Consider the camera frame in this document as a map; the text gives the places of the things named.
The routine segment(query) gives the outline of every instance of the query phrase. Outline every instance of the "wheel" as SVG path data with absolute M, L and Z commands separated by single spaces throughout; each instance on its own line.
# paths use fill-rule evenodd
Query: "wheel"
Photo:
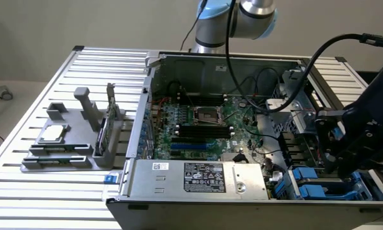
M 2 100 L 5 100 L 5 101 L 9 101 L 12 98 L 13 98 L 12 92 L 4 91 L 4 92 L 1 93 L 0 99 L 2 99 Z

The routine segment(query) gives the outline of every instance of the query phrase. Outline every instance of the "sticker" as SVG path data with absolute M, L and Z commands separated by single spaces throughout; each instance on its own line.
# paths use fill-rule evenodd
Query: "sticker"
M 183 189 L 187 193 L 225 193 L 223 164 L 185 163 Z
M 169 170 L 169 163 L 153 163 L 151 169 L 153 170 Z
M 227 66 L 215 66 L 215 71 L 226 72 Z

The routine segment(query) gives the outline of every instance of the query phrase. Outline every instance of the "warning label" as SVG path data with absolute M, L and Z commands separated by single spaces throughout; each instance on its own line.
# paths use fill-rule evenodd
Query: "warning label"
M 185 163 L 183 189 L 189 193 L 225 193 L 223 164 Z

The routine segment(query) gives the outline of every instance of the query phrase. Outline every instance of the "metal panel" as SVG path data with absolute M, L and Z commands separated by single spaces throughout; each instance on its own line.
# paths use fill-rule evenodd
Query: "metal panel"
M 130 136 L 137 100 L 146 72 L 145 50 L 85 48 L 72 52 L 37 100 L 22 116 L 0 147 L 0 229 L 121 229 L 106 209 L 102 198 L 117 195 L 117 185 L 104 185 L 104 176 L 120 172 Z M 273 55 L 275 58 L 293 56 Z M 332 87 L 338 97 L 351 100 L 363 91 L 360 79 L 343 63 L 322 57 L 317 68 L 332 87 L 347 82 L 354 88 Z M 80 108 L 72 92 L 86 86 L 98 108 L 106 108 L 108 82 L 114 88 L 118 105 L 128 110 L 120 137 L 118 156 L 112 171 L 21 173 L 21 159 L 45 124 L 45 108 L 50 102 L 64 102 Z

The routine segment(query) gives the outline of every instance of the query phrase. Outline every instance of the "white wall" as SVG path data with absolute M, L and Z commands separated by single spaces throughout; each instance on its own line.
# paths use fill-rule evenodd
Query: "white wall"
M 177 50 L 197 0 L 0 0 L 0 79 L 48 81 L 74 45 Z M 383 0 L 275 0 L 279 20 L 263 40 L 231 51 L 311 55 L 342 33 L 383 35 Z M 191 47 L 191 35 L 186 47 Z M 378 70 L 383 49 L 342 42 L 323 54 Z

